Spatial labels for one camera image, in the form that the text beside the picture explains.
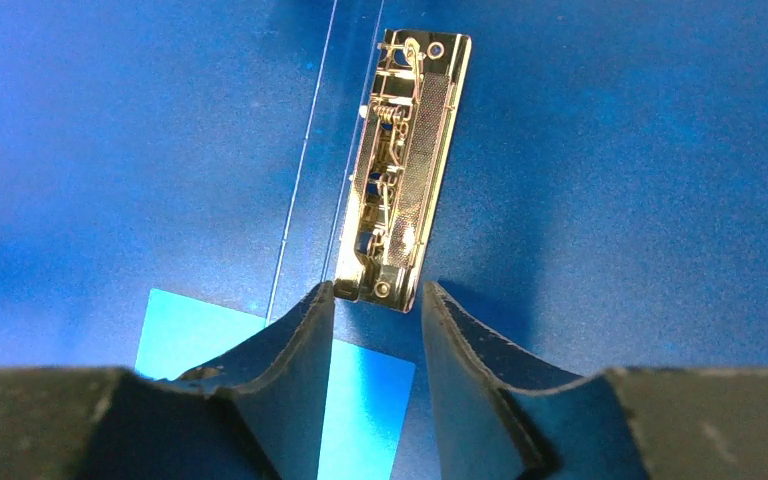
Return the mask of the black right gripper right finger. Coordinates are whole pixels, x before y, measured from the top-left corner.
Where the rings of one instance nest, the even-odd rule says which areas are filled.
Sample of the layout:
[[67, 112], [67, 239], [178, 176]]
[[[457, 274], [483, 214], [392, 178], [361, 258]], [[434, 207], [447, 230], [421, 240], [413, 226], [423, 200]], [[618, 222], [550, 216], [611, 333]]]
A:
[[421, 321], [445, 479], [768, 479], [768, 367], [580, 376], [434, 282]]

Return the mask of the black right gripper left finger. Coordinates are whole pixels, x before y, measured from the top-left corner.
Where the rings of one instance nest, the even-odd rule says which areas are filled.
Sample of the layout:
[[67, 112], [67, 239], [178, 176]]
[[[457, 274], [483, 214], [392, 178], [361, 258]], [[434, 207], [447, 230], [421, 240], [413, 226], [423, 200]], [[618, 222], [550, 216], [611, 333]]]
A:
[[0, 479], [313, 479], [335, 296], [174, 380], [122, 367], [0, 368]]

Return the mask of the blue plastic folder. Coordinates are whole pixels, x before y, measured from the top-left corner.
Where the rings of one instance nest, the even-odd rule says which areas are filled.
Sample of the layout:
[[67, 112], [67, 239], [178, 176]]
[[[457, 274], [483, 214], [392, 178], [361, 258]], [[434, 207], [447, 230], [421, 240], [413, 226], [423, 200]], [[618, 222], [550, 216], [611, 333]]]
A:
[[[473, 42], [407, 313], [334, 291], [388, 29]], [[768, 367], [768, 1], [0, 1], [0, 368], [174, 380], [323, 282], [313, 479], [445, 479], [430, 282], [580, 376]]]

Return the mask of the metal folder clip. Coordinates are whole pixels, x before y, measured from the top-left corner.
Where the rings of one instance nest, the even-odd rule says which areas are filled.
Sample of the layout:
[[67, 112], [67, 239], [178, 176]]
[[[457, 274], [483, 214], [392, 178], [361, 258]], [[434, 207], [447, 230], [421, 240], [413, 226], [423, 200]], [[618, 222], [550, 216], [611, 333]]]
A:
[[417, 294], [473, 42], [388, 29], [349, 176], [336, 296], [407, 313]]

